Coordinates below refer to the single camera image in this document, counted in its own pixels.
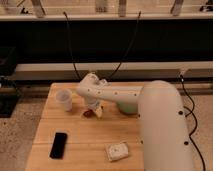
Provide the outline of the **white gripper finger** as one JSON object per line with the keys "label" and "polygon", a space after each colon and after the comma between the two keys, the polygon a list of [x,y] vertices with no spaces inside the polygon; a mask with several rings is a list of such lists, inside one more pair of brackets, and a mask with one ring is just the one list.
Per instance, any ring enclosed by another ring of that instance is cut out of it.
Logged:
{"label": "white gripper finger", "polygon": [[103,108],[102,106],[101,107],[98,107],[96,110],[95,110],[95,115],[97,118],[101,118],[102,115],[103,115]]}

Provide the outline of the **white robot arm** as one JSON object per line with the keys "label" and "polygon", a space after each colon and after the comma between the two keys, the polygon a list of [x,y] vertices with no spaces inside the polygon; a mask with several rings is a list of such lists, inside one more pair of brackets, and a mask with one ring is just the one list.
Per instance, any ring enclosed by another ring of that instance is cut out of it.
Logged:
{"label": "white robot arm", "polygon": [[145,171],[195,171],[183,102],[171,83],[155,80],[142,86],[103,86],[89,73],[76,92],[88,104],[101,99],[138,107]]}

